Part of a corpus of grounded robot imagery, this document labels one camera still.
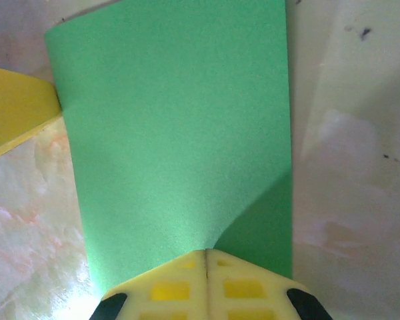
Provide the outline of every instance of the green foam sheet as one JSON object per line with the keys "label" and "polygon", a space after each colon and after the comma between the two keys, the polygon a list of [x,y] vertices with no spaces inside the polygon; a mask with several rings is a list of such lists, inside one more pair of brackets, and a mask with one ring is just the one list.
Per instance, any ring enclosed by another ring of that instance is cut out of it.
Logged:
{"label": "green foam sheet", "polygon": [[45,39],[101,292],[208,247],[291,275],[284,0],[126,0]]}

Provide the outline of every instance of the marble surface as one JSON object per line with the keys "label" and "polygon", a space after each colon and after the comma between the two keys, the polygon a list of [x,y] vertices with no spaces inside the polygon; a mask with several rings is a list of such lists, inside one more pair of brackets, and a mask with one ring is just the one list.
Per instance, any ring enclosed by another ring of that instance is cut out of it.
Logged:
{"label": "marble surface", "polygon": [[[44,31],[102,2],[0,0],[0,67],[52,80]],[[335,319],[400,319],[400,0],[287,12],[294,277]],[[0,157],[0,320],[88,319],[93,292],[60,119]]]}

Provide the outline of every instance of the yellow plastic object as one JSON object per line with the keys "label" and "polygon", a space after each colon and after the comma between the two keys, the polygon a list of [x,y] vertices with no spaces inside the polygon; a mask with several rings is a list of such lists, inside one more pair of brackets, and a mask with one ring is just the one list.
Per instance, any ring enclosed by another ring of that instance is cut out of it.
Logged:
{"label": "yellow plastic object", "polygon": [[331,320],[303,285],[215,249],[108,291],[91,320]]}
{"label": "yellow plastic object", "polygon": [[34,136],[60,113],[52,84],[0,69],[0,155]]}

